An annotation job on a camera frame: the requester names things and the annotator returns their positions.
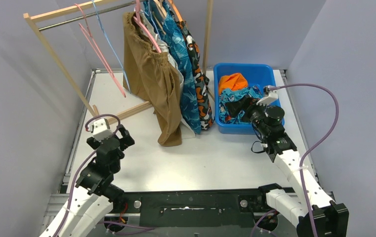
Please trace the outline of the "orange hanger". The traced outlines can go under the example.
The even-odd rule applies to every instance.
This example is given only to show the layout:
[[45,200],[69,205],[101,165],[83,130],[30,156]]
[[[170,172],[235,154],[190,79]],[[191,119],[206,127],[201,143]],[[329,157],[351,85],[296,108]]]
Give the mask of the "orange hanger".
[[184,19],[182,18],[178,8],[176,7],[176,5],[174,4],[174,1],[173,0],[168,0],[170,6],[172,7],[173,11],[174,11],[174,14],[176,15],[177,19],[179,22],[185,22]]

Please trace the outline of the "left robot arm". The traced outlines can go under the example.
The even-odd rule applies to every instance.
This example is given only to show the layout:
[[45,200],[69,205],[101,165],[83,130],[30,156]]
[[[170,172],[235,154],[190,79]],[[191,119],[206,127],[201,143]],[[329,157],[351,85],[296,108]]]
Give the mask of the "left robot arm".
[[121,137],[107,130],[108,137],[102,141],[87,139],[95,154],[79,168],[69,198],[41,233],[42,237],[85,237],[108,212],[124,206],[124,191],[112,182],[121,169],[124,150],[135,141],[123,125],[117,131]]

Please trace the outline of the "light blue shark print shorts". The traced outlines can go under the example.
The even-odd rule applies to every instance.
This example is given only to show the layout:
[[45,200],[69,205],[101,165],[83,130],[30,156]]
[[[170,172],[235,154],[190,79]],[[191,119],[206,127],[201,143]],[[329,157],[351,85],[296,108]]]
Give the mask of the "light blue shark print shorts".
[[223,124],[250,124],[249,122],[229,122],[228,116],[229,114],[234,114],[238,112],[229,112],[227,111],[225,107],[226,102],[232,102],[232,101],[238,101],[241,100],[243,97],[252,97],[261,99],[263,97],[261,91],[259,88],[254,85],[252,87],[248,86],[247,88],[237,90],[237,91],[231,91],[230,89],[225,89],[220,95],[219,95],[219,120]]

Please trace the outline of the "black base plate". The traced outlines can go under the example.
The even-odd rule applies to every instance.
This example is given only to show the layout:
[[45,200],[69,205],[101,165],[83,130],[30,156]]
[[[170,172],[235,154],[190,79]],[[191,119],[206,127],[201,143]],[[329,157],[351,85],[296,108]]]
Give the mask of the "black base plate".
[[119,204],[101,216],[102,221],[129,222],[139,219],[142,227],[249,228],[260,214],[274,210],[292,226],[304,214],[291,187],[282,188],[284,198],[296,209],[270,204],[270,185],[254,189],[126,192]]

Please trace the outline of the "orange camouflage shorts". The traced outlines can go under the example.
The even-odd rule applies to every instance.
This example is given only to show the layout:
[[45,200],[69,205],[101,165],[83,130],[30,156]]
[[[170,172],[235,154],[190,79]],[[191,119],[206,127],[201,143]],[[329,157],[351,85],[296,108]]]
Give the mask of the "orange camouflage shorts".
[[192,37],[185,21],[177,21],[187,48],[188,57],[192,65],[192,74],[195,82],[195,90],[199,108],[201,129],[208,130],[212,127],[214,119],[209,99],[209,79],[200,68],[200,50]]

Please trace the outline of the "thick pink hanger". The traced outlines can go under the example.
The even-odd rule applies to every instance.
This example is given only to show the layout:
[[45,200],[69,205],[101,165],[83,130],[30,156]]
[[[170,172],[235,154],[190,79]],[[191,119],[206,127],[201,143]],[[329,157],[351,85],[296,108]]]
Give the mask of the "thick pink hanger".
[[151,34],[151,32],[148,30],[148,28],[144,25],[141,17],[140,17],[140,0],[136,0],[136,4],[135,4],[135,17],[134,20],[136,22],[136,24],[147,34],[149,40],[151,41],[151,43],[153,44],[153,46],[156,48],[156,51],[158,53],[162,53],[161,51],[161,48],[159,47],[157,41],[156,41],[156,37],[155,37],[155,34]]

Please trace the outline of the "white shorts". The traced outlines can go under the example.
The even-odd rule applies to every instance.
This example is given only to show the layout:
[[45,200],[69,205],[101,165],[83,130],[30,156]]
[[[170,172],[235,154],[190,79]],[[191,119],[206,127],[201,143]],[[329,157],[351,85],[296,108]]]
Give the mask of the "white shorts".
[[[155,39],[156,43],[158,44],[160,50],[162,52],[166,52],[167,53],[167,58],[168,58],[169,63],[177,71],[177,74],[178,74],[178,77],[179,77],[179,87],[180,87],[180,91],[182,91],[183,90],[183,86],[184,86],[184,77],[183,77],[182,73],[178,69],[177,62],[172,57],[172,55],[169,53],[169,46],[167,45],[166,42],[164,42],[163,40],[161,40],[160,35],[155,32],[154,26],[149,22],[149,14],[146,13],[146,12],[141,12],[140,13],[140,17],[141,17],[141,20],[142,20],[144,26],[147,28],[147,30],[149,31],[149,33],[154,37],[154,39]],[[186,122],[186,120],[184,118],[181,119],[179,128],[181,129],[181,133],[182,133],[181,134],[181,138],[182,139],[191,139],[191,138],[195,138],[196,137],[195,132],[188,125],[188,123]]]

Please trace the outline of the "light blue hanger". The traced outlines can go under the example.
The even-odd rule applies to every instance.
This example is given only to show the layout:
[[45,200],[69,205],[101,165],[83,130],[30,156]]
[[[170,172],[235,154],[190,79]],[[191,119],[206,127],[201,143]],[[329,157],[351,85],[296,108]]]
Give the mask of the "light blue hanger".
[[129,91],[129,93],[131,94],[131,89],[130,89],[130,85],[129,85],[129,81],[128,81],[127,73],[126,73],[126,71],[125,71],[125,69],[124,69],[124,66],[123,66],[123,64],[122,64],[122,62],[121,62],[121,60],[120,60],[118,54],[116,53],[116,51],[115,51],[115,49],[114,49],[112,43],[110,42],[109,37],[108,37],[108,35],[107,35],[107,32],[105,31],[105,29],[104,29],[104,27],[103,27],[103,24],[102,24],[102,21],[101,21],[101,18],[100,18],[100,13],[99,13],[99,11],[98,11],[98,9],[97,9],[97,6],[96,6],[95,1],[94,1],[94,0],[91,0],[91,3],[93,4],[93,8],[95,9],[95,12],[96,12],[96,18],[97,18],[97,20],[98,20],[98,24],[99,24],[99,26],[100,26],[100,29],[101,29],[101,31],[102,31],[102,33],[103,33],[103,35],[104,35],[104,37],[105,37],[105,39],[106,39],[106,41],[107,41],[109,47],[110,47],[110,49],[112,50],[112,52],[113,52],[115,58],[117,59],[119,65],[121,66],[121,69],[122,69],[122,72],[123,72],[123,77],[124,77],[125,82],[126,82],[126,85],[127,85],[127,87],[128,87],[128,91]]

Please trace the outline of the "dark blue leaf print shorts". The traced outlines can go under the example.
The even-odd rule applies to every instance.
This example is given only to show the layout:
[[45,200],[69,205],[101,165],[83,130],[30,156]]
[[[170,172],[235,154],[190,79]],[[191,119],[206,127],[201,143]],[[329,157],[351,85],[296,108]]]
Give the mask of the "dark blue leaf print shorts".
[[157,27],[161,40],[168,45],[170,55],[177,63],[177,68],[184,78],[183,90],[181,92],[180,109],[182,117],[190,128],[196,133],[201,133],[201,121],[199,107],[195,90],[195,82],[192,73],[192,64],[188,57],[186,42],[181,30],[170,14],[169,5],[162,2],[161,6],[166,12],[166,17],[162,18],[158,13],[159,8],[152,0],[144,3],[144,10],[149,14],[148,21]]

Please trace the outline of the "wooden clothes rack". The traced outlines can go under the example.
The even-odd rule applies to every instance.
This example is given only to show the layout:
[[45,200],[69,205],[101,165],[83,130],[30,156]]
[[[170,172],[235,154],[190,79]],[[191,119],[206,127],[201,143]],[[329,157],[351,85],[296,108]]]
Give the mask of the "wooden clothes rack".
[[[112,2],[115,2],[115,1],[117,1],[117,0],[95,0],[94,3],[95,3],[95,6],[102,6],[102,5],[109,4],[109,3],[112,3]],[[110,8],[101,10],[101,11],[99,11],[99,14],[118,10],[118,9],[121,9],[121,8],[124,8],[124,7],[127,7],[127,6],[131,6],[131,5],[135,5],[136,3],[137,2],[135,0],[133,0],[131,2],[126,2],[124,4],[120,4],[120,5],[117,5],[117,6],[114,6],[114,7],[110,7]],[[203,59],[202,67],[203,68],[202,69],[203,69],[203,71],[205,71],[205,73],[207,73],[207,69],[209,68],[209,67],[207,67],[208,66],[207,65],[208,64],[208,47],[209,47],[209,40],[210,40],[210,36],[211,36],[211,21],[212,21],[213,3],[214,3],[213,0],[207,1],[205,39],[204,39],[204,48],[203,48],[203,51],[202,51],[202,53],[203,53],[203,57],[202,57],[202,59]],[[90,8],[94,8],[94,5],[92,4],[91,1],[88,1],[88,2],[84,2],[84,3],[80,3],[80,4],[75,4],[74,6],[61,8],[61,9],[58,9],[58,10],[42,13],[42,14],[35,15],[35,16],[30,16],[28,13],[24,13],[23,17],[24,17],[25,21],[28,23],[29,27],[33,30],[35,35],[41,41],[41,43],[43,44],[43,46],[45,47],[47,52],[53,58],[54,62],[57,64],[57,66],[59,67],[61,72],[64,74],[64,76],[66,77],[66,79],[68,80],[70,85],[73,87],[73,89],[75,90],[77,95],[80,97],[80,99],[84,103],[84,106],[86,107],[86,109],[91,113],[92,116],[96,116],[96,115],[99,115],[97,108],[92,107],[89,104],[88,100],[83,95],[81,90],[78,88],[76,82],[71,77],[70,73],[66,69],[63,62],[60,60],[57,53],[54,51],[52,46],[49,44],[46,37],[42,34],[42,31],[47,30],[47,29],[52,29],[52,28],[55,28],[55,27],[58,27],[58,26],[66,25],[66,24],[69,24],[69,23],[72,23],[72,22],[76,22],[76,21],[79,21],[81,19],[85,19],[85,17],[88,18],[88,17],[91,17],[91,16],[95,16],[95,15],[97,15],[97,12],[91,13],[91,14],[88,14],[88,15],[84,15],[84,12],[83,12],[83,16],[81,16],[81,17],[73,18],[71,20],[67,20],[67,21],[64,21],[64,22],[61,22],[61,23],[53,24],[53,25],[50,25],[50,26],[47,26],[47,27],[38,28],[38,26],[36,25],[36,23],[38,23],[38,22],[43,22],[43,21],[51,20],[51,19],[54,19],[54,18],[57,18],[57,17],[66,16],[66,15],[78,12],[80,10],[90,9]],[[135,115],[135,114],[142,112],[146,109],[149,109],[151,107],[152,107],[152,104],[150,102],[143,102],[143,103],[138,104],[134,107],[131,107],[131,108],[129,108],[129,109],[123,111],[123,112],[118,113],[118,115],[116,115],[116,116],[120,119],[125,119],[129,116]]]

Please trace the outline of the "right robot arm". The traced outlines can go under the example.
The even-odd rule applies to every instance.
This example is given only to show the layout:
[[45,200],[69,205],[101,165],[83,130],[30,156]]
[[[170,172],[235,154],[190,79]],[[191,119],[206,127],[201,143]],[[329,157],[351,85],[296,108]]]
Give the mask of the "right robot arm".
[[336,203],[318,184],[308,168],[300,164],[300,153],[285,131],[284,110],[276,105],[263,105],[258,99],[245,96],[225,103],[231,118],[243,114],[242,121],[251,123],[263,151],[283,172],[297,194],[294,200],[279,185],[261,186],[256,204],[261,210],[275,209],[295,226],[299,237],[344,237],[347,234],[349,211]]

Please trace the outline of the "blue plastic bin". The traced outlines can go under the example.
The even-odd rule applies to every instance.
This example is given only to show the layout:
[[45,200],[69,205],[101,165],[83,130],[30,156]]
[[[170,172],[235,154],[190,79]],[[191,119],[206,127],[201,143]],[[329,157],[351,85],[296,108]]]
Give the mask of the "blue plastic bin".
[[223,76],[234,73],[242,74],[250,86],[257,86],[261,92],[267,85],[275,86],[275,77],[272,67],[266,64],[242,64],[242,63],[218,63],[213,68],[213,85],[215,92],[215,122],[222,134],[253,135],[254,131],[250,124],[227,124],[219,118],[219,94],[218,83]]

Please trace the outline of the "khaki brown shorts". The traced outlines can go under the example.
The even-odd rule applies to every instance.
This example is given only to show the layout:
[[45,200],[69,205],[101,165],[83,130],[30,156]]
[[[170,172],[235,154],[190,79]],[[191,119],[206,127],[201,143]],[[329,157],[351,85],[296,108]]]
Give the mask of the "khaki brown shorts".
[[123,80],[124,88],[154,107],[161,129],[158,143],[165,147],[181,145],[178,73],[168,61],[168,54],[154,49],[134,17],[135,13],[131,12],[122,16],[124,70],[127,75]]

